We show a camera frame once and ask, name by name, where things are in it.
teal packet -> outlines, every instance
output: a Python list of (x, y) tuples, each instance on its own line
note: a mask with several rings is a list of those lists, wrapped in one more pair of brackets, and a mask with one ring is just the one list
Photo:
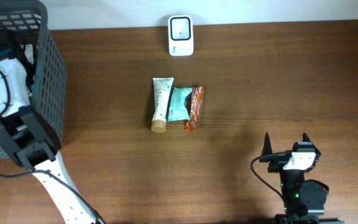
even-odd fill
[(169, 106), (168, 121), (181, 121), (189, 119), (186, 109), (187, 100), (192, 88), (173, 88), (171, 105)]

brown tabletop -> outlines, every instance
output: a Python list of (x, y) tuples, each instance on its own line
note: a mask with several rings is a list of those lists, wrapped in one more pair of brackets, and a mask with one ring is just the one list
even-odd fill
[[(167, 28), (52, 32), (68, 70), (62, 155), (108, 223), (273, 218), (280, 198), (250, 171), (307, 132), (323, 154), (307, 179), (331, 190), (325, 218), (358, 223), (358, 21), (196, 26), (190, 57), (168, 54)], [(153, 77), (203, 85), (196, 133), (150, 130)], [(256, 171), (280, 188), (267, 164)], [(0, 171), (23, 171), (0, 160)], [(0, 179), (0, 223), (63, 223), (34, 177)]]

candy bar wrapper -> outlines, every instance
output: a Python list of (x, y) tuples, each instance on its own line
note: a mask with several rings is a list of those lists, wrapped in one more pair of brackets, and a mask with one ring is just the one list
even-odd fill
[(185, 126), (185, 130), (196, 131), (200, 120), (201, 110), (203, 109), (204, 87), (194, 87), (191, 92), (190, 118)]

bottle cap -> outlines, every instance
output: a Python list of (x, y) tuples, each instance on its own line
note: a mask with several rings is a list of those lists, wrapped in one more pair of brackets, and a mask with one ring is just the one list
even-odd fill
[(165, 130), (167, 130), (167, 122), (160, 120), (160, 119), (155, 119), (154, 121), (152, 121), (152, 131), (155, 133), (164, 133)]

white card reader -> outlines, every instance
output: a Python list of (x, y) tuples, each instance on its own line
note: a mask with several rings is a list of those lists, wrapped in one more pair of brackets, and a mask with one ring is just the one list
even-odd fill
[(171, 16), (168, 20), (169, 54), (192, 55), (194, 51), (193, 20), (190, 16)]

